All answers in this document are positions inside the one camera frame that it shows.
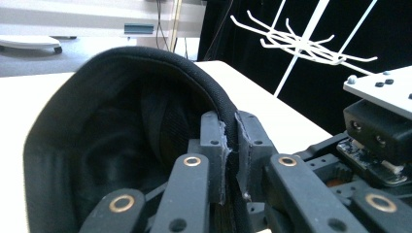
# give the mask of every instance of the white desk surface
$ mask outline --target white desk surface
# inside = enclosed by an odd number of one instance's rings
[[[220,61],[198,62],[239,110],[256,115],[278,152],[294,153],[330,137],[264,89]],[[51,96],[73,73],[0,79],[0,232],[27,232],[22,152],[25,137]]]

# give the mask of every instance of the hole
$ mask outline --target hole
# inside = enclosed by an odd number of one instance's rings
[[[194,167],[199,165],[201,161],[198,157],[187,157],[183,160],[183,163],[189,167]]]
[[[381,136],[376,135],[375,139],[376,139],[376,142],[378,142],[378,144],[379,144],[379,146],[380,146],[381,148],[384,148],[384,147],[385,147],[386,141],[385,141],[384,139],[382,139]]]
[[[336,232],[345,232],[347,229],[346,224],[343,221],[336,218],[330,218],[327,221],[327,225],[329,225],[330,228],[332,228],[332,230]]]
[[[187,227],[186,221],[181,218],[177,218],[177,219],[172,220],[172,222],[170,222],[169,230],[171,232],[182,232],[186,229],[186,227]]]
[[[130,200],[128,199],[120,199],[119,201],[115,203],[115,207],[122,208],[122,207],[127,206],[129,203],[130,203]]]
[[[284,163],[286,164],[293,164],[293,160],[291,160],[290,158],[284,158]]]
[[[373,198],[372,200],[378,206],[381,206],[381,207],[384,207],[384,208],[388,208],[390,206],[389,202],[387,202],[386,200],[376,198],[376,197]]]

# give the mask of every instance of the wire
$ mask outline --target wire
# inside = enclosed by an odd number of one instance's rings
[[[185,56],[186,56],[186,59],[189,59],[188,58],[188,43],[186,41],[186,37],[185,37]]]
[[[213,40],[212,40],[212,43],[210,44],[209,48],[206,50],[205,58],[206,58],[206,56],[209,54],[210,49],[212,48],[213,44],[215,43],[216,38],[218,37],[219,33],[221,32],[222,26],[223,26],[224,22],[226,21],[227,15],[229,14],[229,11],[230,11],[230,9],[231,9],[231,7],[232,7],[232,4],[233,4],[233,0],[231,0],[231,2],[230,2],[230,5],[229,5],[229,7],[228,7],[228,9],[227,9],[227,12],[226,12],[226,14],[224,15],[224,18],[223,18],[223,20],[222,20],[222,23],[221,23],[221,25],[219,26],[219,29],[218,29],[218,31],[216,32],[215,37],[214,37]]]
[[[169,47],[167,46],[166,38],[164,37],[163,28],[161,28],[161,23],[160,23],[161,22],[160,20],[160,14],[161,14],[160,0],[156,0],[156,3],[157,3],[157,29],[155,32],[155,44],[157,45],[157,48],[160,49],[158,45],[158,29],[160,28],[160,32],[161,32],[161,36],[163,37],[164,44],[166,45],[167,50],[169,50]]]

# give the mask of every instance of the black backdrop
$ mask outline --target black backdrop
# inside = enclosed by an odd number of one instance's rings
[[[236,27],[229,18],[257,26],[246,11],[271,25],[281,0],[208,1],[198,60],[221,60],[244,74],[267,91],[274,93],[292,55],[282,50],[261,47],[256,33]],[[371,0],[330,0],[311,37],[339,51]],[[288,0],[276,29],[287,31],[286,18],[297,35],[302,35],[318,0]],[[378,56],[362,63],[349,61],[373,73],[412,65],[412,1],[379,0],[343,53],[359,57]],[[358,73],[344,66],[328,66],[298,59],[279,98],[331,134],[345,130],[342,111],[359,98],[342,89],[343,82]]]

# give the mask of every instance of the white rack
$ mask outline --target white rack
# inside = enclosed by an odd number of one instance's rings
[[[358,31],[360,28],[361,24],[363,21],[366,19],[367,15],[369,12],[372,10],[373,6],[377,0],[372,0],[370,3],[369,7],[366,9],[364,12],[363,16],[360,18],[358,24],[355,26],[353,29],[352,33],[349,35],[348,39],[346,42],[343,44],[342,48],[338,51],[332,51],[328,50],[322,44],[329,42],[330,40],[333,39],[333,35],[331,35],[329,38],[317,42],[310,41],[310,37],[312,36],[313,31],[315,30],[316,26],[318,25],[319,20],[321,19],[322,14],[324,13],[327,4],[329,3],[329,0],[320,0],[314,13],[312,14],[308,25],[306,26],[305,31],[303,32],[302,36],[297,36],[292,28],[289,25],[289,19],[286,19],[286,26],[288,28],[289,32],[283,32],[275,29],[275,25],[279,19],[279,15],[282,12],[282,9],[286,3],[286,0],[282,0],[282,3],[279,7],[279,10],[275,16],[275,19],[273,20],[273,23],[271,26],[264,24],[263,22],[259,21],[258,19],[254,18],[251,14],[250,11],[248,11],[249,18],[257,23],[258,25],[262,26],[265,28],[267,31],[262,31],[259,29],[256,29],[254,27],[245,25],[243,23],[240,23],[236,20],[234,16],[231,16],[230,18],[233,20],[233,22],[244,29],[247,29],[249,31],[258,33],[266,38],[268,43],[265,42],[265,40],[262,38],[260,39],[260,43],[264,48],[267,49],[281,49],[284,50],[290,54],[293,55],[293,59],[285,72],[284,77],[281,79],[281,82],[279,83],[278,88],[276,89],[274,95],[277,97],[279,95],[279,92],[281,91],[286,79],[288,78],[294,63],[298,58],[304,58],[310,61],[326,64],[326,65],[343,65],[348,68],[351,68],[353,70],[356,70],[358,72],[361,72],[366,75],[373,75],[373,73],[363,70],[362,68],[355,66],[353,64],[350,64],[347,62],[347,60],[355,60],[355,61],[360,61],[360,62],[369,62],[376,60],[377,57],[370,57],[370,58],[361,58],[357,56],[352,56],[348,54],[344,54],[343,50],[346,49],[348,44],[351,42],[352,38],[354,37],[355,33]]]

